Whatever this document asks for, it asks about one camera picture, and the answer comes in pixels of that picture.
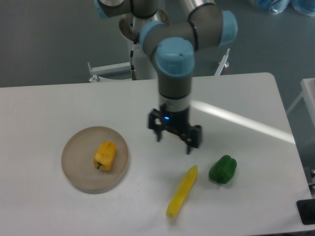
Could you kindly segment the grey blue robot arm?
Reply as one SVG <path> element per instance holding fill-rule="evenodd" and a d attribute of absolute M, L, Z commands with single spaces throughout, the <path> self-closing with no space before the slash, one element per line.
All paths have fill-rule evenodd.
<path fill-rule="evenodd" d="M 157 140 L 167 131 L 178 136 L 187 149 L 202 143 L 202 127 L 189 122 L 192 73 L 195 52 L 235 40 L 235 15 L 222 11 L 213 0 L 183 0 L 186 22 L 168 25 L 158 13 L 155 0 L 96 0 L 101 18 L 130 14 L 141 20 L 131 24 L 132 37 L 157 73 L 159 109 L 148 115 L 148 128 Z"/>

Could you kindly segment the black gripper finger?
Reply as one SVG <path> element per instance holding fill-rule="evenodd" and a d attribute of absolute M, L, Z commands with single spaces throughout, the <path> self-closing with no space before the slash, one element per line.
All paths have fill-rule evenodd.
<path fill-rule="evenodd" d="M 162 139 L 163 127 L 160 123 L 160 111 L 157 109 L 152 109 L 148 115 L 148 128 L 153 130 L 157 137 L 157 142 L 160 142 Z"/>
<path fill-rule="evenodd" d="M 182 140 L 186 143 L 186 154 L 189 155 L 192 148 L 199 148 L 202 143 L 202 126 L 189 125 L 188 129 L 182 133 Z"/>

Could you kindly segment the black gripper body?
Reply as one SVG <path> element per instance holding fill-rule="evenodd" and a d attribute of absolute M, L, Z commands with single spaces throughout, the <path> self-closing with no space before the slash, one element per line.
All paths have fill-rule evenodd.
<path fill-rule="evenodd" d="M 165 130 L 182 139 L 182 133 L 184 133 L 190 125 L 189 107 L 177 112 L 168 111 L 167 108 L 167 105 L 162 103 L 158 110 L 160 111 L 160 123 L 162 124 L 163 131 Z"/>

